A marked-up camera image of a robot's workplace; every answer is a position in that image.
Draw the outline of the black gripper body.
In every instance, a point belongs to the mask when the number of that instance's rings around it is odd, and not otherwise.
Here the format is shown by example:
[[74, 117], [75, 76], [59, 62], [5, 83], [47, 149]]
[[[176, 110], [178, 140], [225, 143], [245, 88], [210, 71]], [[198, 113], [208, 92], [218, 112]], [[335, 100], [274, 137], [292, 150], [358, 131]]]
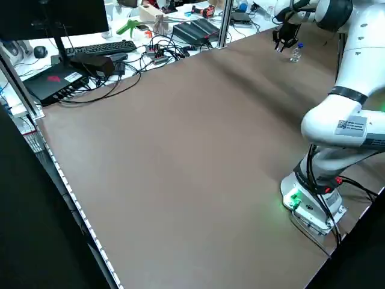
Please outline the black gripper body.
[[296, 43], [299, 29], [300, 24], [284, 23], [273, 31], [273, 41], [275, 43]]

